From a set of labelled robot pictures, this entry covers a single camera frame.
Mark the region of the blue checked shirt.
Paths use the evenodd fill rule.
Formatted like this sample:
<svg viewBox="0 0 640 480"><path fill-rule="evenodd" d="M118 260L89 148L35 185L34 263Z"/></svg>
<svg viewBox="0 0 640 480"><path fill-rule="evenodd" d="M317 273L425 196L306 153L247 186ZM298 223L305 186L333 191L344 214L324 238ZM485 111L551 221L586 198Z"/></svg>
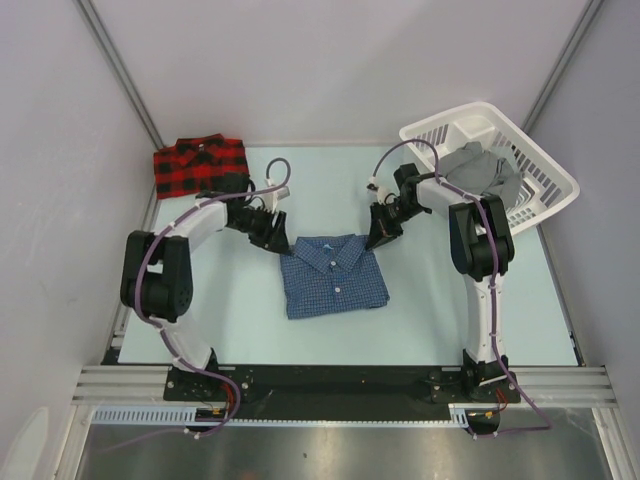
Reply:
<svg viewBox="0 0 640 480"><path fill-rule="evenodd" d="M286 315L302 320L384 307L390 294L368 237L299 237L280 257Z"/></svg>

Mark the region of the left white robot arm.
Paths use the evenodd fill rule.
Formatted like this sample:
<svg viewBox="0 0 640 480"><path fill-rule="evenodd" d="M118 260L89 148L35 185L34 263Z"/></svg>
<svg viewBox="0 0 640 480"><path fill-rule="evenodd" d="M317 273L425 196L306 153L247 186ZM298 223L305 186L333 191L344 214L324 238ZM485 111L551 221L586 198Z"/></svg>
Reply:
<svg viewBox="0 0 640 480"><path fill-rule="evenodd" d="M266 188L257 190L248 175L226 174L218 188L198 193L193 206L159 232L136 230L127 238L121 303L159 334L173 367L188 374L185 385L199 399L214 397L230 381L190 319L192 254L226 228L245 234L257 248L288 254L286 213L277 209L288 183L267 175Z"/></svg>

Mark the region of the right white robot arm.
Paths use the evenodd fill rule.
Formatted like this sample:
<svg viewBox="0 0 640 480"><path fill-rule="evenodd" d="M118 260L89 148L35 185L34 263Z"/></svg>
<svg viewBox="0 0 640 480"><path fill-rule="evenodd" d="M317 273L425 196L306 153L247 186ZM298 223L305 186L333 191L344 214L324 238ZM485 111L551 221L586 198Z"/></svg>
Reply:
<svg viewBox="0 0 640 480"><path fill-rule="evenodd" d="M468 334L456 383L476 402L504 401L509 389L508 357L502 340L501 293L515 256L503 202L463 191L436 173L421 174L413 164L394 172L396 193L376 176L367 189L370 205L366 248L373 250L403 235L402 224L421 214L439 213L448 221L451 261L463 276Z"/></svg>

